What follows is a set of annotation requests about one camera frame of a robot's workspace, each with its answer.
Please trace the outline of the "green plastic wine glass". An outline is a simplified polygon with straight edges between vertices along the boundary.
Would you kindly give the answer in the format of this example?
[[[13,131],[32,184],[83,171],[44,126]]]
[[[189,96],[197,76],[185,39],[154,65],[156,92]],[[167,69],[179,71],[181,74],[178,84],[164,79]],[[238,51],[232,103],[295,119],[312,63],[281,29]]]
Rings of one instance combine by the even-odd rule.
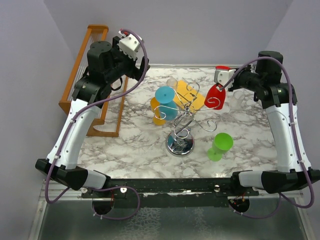
[[[207,156],[211,161],[219,161],[225,153],[233,147],[233,138],[224,132],[218,133],[212,142],[211,148],[207,151]]]

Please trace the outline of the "yellow plastic wine glass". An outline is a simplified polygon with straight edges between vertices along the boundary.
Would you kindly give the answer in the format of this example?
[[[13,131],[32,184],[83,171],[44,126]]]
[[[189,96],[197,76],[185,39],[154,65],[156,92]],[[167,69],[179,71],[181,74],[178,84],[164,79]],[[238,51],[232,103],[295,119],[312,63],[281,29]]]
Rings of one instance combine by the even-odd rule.
[[[160,105],[160,103],[157,101],[157,99],[155,97],[153,97],[150,101],[150,107],[151,107],[151,110],[154,114],[152,120],[155,125],[162,126],[166,123],[166,120],[161,119],[161,115],[160,115],[159,108],[158,108],[159,105]]]

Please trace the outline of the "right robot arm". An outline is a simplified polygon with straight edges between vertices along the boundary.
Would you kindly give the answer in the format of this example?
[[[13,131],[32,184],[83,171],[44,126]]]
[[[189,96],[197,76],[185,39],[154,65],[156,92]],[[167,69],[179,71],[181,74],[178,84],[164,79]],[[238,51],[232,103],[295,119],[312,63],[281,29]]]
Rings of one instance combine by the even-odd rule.
[[[306,155],[297,118],[297,97],[283,69],[283,55],[277,51],[260,51],[254,71],[250,65],[238,69],[233,82],[227,87],[232,92],[246,89],[254,93],[254,100],[261,101],[270,125],[277,153],[276,170],[248,170],[232,174],[229,189],[240,196],[248,188],[265,190],[269,194],[301,190],[320,179],[320,172],[313,169]]]

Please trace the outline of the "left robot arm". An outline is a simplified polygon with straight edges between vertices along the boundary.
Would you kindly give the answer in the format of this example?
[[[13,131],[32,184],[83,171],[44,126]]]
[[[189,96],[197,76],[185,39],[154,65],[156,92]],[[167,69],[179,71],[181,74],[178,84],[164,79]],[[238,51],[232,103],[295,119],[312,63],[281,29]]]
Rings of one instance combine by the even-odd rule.
[[[143,39],[133,34],[114,37],[112,43],[96,41],[87,52],[87,68],[74,85],[67,120],[53,149],[35,168],[50,179],[73,190],[92,188],[97,196],[106,197],[111,190],[109,177],[78,166],[81,146],[105,99],[114,90],[112,84],[127,76],[141,82],[149,60],[143,57],[136,67],[137,52],[145,47]]]

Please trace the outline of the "red plastic wine glass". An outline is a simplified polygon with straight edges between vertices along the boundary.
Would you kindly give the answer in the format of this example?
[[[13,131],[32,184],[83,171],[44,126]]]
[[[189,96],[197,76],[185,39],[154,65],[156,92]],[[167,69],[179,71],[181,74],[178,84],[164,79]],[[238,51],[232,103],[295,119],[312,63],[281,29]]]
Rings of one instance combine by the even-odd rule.
[[[220,87],[223,86],[221,84],[223,77],[229,69],[229,67],[223,65],[218,65],[215,68],[214,85],[209,89],[204,100],[204,105],[207,108],[214,110],[221,110],[223,108],[226,99],[226,90],[220,90]]]

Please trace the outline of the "blue plastic wine glass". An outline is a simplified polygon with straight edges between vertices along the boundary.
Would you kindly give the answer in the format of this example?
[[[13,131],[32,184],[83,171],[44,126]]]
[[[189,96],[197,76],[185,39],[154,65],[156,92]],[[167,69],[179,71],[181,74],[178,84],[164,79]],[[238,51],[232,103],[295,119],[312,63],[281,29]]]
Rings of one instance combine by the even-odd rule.
[[[175,119],[178,115],[178,108],[174,102],[175,90],[169,86],[159,87],[155,92],[155,99],[159,102],[159,117],[166,121]]]

